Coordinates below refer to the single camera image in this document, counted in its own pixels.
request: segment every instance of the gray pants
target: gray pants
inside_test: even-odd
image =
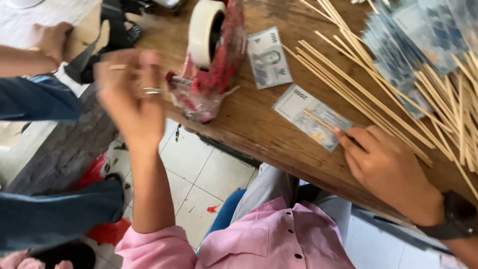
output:
[[[257,178],[239,201],[231,223],[242,218],[260,205],[281,196],[284,198],[287,206],[292,208],[295,204],[298,185],[298,178],[269,164],[261,164]],[[320,207],[320,209],[334,219],[342,235],[342,243],[345,245],[352,203],[327,191],[321,191],[313,204]]]

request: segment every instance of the hand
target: hand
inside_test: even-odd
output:
[[[161,94],[138,94],[143,88],[159,87],[164,78],[159,64],[156,51],[127,49],[104,55],[94,67],[98,100],[123,133],[131,152],[157,154],[164,136]],[[110,70],[112,65],[127,68]]]
[[[55,26],[34,24],[31,33],[33,46],[40,48],[46,56],[55,60],[58,68],[63,62],[66,34],[72,28],[73,26],[67,22],[60,22]]]
[[[443,196],[428,182],[410,148],[376,126],[335,130],[352,175],[371,193],[421,226],[444,219]]]

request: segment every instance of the sleeve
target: sleeve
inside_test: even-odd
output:
[[[197,257],[182,227],[171,226],[151,234],[136,233],[130,227],[116,246],[128,269],[193,269]]]
[[[81,101],[55,76],[0,78],[0,120],[77,120]]]

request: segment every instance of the printed number 2000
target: printed number 2000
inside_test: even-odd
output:
[[[298,96],[302,97],[302,99],[304,99],[304,100],[307,99],[307,97],[308,97],[305,94],[298,91],[297,89],[294,89],[294,93],[297,94]]]

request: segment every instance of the pink shirt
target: pink shirt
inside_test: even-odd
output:
[[[116,253],[126,269],[354,268],[337,225],[324,211],[307,202],[290,209],[282,197],[210,233],[199,256],[179,226],[146,235],[130,227]]]

